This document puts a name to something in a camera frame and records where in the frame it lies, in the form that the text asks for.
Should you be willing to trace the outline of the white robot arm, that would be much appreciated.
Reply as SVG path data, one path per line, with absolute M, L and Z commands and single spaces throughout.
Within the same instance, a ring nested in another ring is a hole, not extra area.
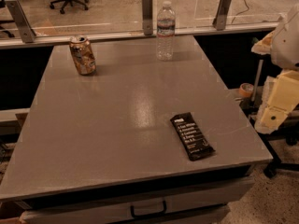
M 254 128 L 258 133 L 276 131 L 299 105 L 299 5 L 294 5 L 277 28 L 253 45 L 251 51 L 269 55 L 281 68 L 276 77 L 267 77 L 262 104 Z

